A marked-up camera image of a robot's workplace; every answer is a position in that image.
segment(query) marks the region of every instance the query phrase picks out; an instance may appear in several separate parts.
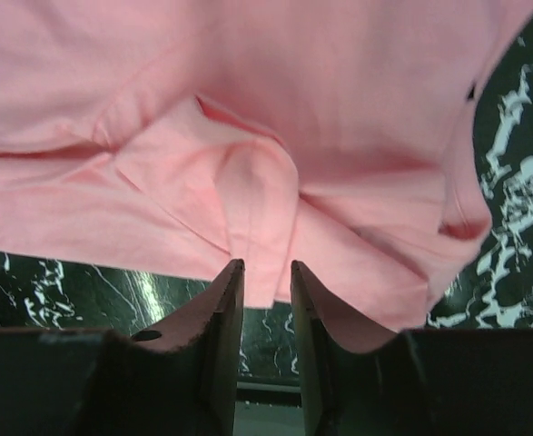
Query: pink fabric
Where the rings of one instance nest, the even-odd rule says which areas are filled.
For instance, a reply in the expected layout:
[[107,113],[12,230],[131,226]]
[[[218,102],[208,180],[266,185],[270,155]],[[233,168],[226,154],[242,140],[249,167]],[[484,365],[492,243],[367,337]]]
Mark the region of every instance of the pink fabric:
[[476,98],[533,0],[3,0],[0,250],[421,325],[490,227]]

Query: marble table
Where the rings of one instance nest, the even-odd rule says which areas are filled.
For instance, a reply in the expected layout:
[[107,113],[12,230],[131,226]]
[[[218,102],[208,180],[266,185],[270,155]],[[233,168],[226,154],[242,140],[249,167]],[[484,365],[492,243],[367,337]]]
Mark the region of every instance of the marble table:
[[[428,315],[430,328],[533,328],[533,20],[490,79],[476,115],[479,182],[494,225],[479,258]],[[0,253],[0,325],[134,333],[207,283]],[[290,306],[246,310],[243,382],[298,385]]]

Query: pink cloth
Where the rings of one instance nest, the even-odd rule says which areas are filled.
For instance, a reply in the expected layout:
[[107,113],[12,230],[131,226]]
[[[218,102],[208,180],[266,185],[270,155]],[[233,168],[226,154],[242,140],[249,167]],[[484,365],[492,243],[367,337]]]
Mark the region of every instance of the pink cloth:
[[304,261],[392,330],[490,227],[479,94],[533,0],[0,1],[0,250],[288,301]]

